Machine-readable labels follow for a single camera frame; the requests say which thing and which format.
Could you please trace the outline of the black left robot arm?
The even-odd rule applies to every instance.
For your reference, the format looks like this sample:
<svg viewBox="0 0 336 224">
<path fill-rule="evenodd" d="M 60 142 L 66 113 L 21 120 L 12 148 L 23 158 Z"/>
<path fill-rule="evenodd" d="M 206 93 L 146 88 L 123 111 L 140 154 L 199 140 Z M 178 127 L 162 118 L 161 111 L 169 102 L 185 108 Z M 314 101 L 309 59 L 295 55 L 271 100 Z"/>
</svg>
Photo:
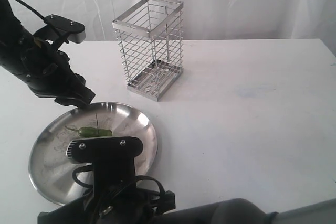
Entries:
<svg viewBox="0 0 336 224">
<path fill-rule="evenodd" d="M 9 0 L 1 0 L 1 67 L 39 98 L 52 98 L 63 106 L 88 106 L 95 93 L 70 67 L 64 43 L 84 41 L 85 26 L 58 16 L 42 16 L 22 0 L 15 0 L 40 17 L 45 26 L 30 33 L 14 15 Z"/>
</svg>

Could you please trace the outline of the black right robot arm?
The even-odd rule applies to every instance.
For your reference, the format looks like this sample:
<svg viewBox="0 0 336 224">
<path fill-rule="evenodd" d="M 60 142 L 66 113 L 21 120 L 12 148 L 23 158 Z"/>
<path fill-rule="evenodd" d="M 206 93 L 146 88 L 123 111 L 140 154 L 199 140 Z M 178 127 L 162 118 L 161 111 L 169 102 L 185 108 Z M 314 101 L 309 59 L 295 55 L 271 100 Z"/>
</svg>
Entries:
<svg viewBox="0 0 336 224">
<path fill-rule="evenodd" d="M 87 194 L 52 212 L 41 212 L 37 223 L 335 223 L 335 199 L 288 210 L 264 212 L 242 198 L 190 209 L 175 210 L 175 195 L 157 182 L 158 191 L 138 188 L 151 180 L 137 176 L 103 190 L 98 198 Z"/>
</svg>

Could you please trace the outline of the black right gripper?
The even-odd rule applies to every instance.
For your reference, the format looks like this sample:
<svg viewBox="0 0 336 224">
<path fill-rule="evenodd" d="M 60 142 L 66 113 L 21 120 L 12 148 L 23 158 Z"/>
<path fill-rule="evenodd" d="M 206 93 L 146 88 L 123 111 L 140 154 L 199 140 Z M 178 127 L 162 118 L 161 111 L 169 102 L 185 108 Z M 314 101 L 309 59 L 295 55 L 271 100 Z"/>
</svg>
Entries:
<svg viewBox="0 0 336 224">
<path fill-rule="evenodd" d="M 97 199 L 75 200 L 52 212 L 41 212 L 38 223 L 151 223 L 176 208 L 175 193 L 150 176 L 136 176 L 110 186 Z"/>
</svg>

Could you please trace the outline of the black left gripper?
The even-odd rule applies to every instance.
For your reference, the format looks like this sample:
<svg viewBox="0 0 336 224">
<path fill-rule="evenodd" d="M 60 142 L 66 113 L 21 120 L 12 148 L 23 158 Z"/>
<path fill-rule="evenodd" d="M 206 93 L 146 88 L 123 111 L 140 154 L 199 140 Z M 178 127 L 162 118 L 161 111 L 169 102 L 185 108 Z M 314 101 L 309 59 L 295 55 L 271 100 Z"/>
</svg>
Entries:
<svg viewBox="0 0 336 224">
<path fill-rule="evenodd" d="M 40 98 L 53 98 L 62 106 L 87 107 L 96 94 L 83 76 L 74 73 L 68 55 L 53 44 L 24 43 L 18 47 L 18 79 Z"/>
</svg>

